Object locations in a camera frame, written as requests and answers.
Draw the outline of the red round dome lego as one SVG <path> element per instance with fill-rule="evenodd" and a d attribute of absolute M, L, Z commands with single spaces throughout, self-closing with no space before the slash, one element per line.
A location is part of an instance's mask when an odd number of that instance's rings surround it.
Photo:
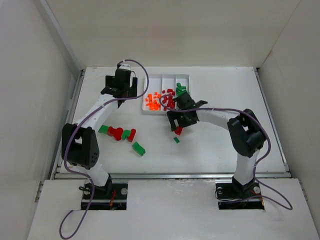
<path fill-rule="evenodd" d="M 182 133 L 182 130 L 183 130 L 182 127 L 177 126 L 176 129 L 175 129 L 175 131 L 174 131 L 174 133 L 175 133 L 176 135 L 180 136 L 181 133 Z"/>

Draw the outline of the orange round lego piece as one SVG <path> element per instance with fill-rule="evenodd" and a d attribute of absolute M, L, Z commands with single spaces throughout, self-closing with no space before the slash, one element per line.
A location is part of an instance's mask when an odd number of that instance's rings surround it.
<path fill-rule="evenodd" d="M 149 106 L 149 110 L 150 111 L 160 111 L 161 110 L 161 105 L 160 104 L 158 104 L 158 103 L 156 103 L 156 104 L 151 104 L 150 106 Z"/>

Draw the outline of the green red long lego assembly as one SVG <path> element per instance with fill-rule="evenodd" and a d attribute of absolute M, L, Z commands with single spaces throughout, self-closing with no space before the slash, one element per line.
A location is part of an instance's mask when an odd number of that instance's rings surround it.
<path fill-rule="evenodd" d="M 98 132 L 101 134 L 107 134 L 110 137 L 114 137 L 116 141 L 128 140 L 131 143 L 135 138 L 137 130 L 134 128 L 128 130 L 121 127 L 114 128 L 112 126 L 102 125 Z"/>

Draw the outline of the green arch lego brick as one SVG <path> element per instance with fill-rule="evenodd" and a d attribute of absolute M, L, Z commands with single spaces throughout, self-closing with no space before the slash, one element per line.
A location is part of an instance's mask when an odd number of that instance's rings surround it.
<path fill-rule="evenodd" d="M 132 148 L 140 156 L 146 153 L 146 150 L 137 141 L 132 145 Z"/>

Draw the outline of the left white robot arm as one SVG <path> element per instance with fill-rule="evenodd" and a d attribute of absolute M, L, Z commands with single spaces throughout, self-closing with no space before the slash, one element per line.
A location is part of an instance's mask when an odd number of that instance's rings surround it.
<path fill-rule="evenodd" d="M 90 110 L 75 123 L 62 128 L 61 157 L 75 167 L 70 173 L 89 180 L 88 191 L 107 197 L 112 191 L 112 178 L 99 162 L 97 131 L 126 98 L 136 97 L 138 78 L 131 77 L 131 67 L 121 64 L 114 76 L 105 77 L 105 87 Z"/>

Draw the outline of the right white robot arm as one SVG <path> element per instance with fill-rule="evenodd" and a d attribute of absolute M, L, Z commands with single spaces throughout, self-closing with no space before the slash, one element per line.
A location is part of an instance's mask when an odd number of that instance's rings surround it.
<path fill-rule="evenodd" d="M 170 97 L 162 96 L 160 103 L 167 110 L 173 132 L 205 122 L 227 130 L 230 135 L 237 152 L 236 169 L 230 183 L 216 185 L 218 199 L 232 201 L 249 197 L 255 187 L 257 157 L 267 139 L 253 111 L 213 108 L 207 101 L 194 101 L 187 92 L 173 98 L 176 106 L 172 106 Z"/>

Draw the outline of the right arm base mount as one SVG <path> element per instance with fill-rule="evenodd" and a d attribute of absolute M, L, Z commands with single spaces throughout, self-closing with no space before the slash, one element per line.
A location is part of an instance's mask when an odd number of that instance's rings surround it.
<path fill-rule="evenodd" d="M 264 210 L 260 185 L 254 182 L 245 192 L 236 190 L 231 182 L 218 182 L 215 184 L 214 195 L 218 200 L 219 210 Z"/>

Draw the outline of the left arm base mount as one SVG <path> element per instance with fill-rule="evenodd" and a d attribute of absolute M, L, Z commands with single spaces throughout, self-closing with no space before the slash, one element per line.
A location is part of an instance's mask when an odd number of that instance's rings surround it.
<path fill-rule="evenodd" d="M 89 210 L 98 211 L 124 211 L 127 209 L 128 184 L 112 183 L 105 187 L 95 187 L 93 199 L 90 202 L 92 186 L 86 183 L 79 186 L 82 191 L 81 210 L 85 210 L 89 206 Z"/>

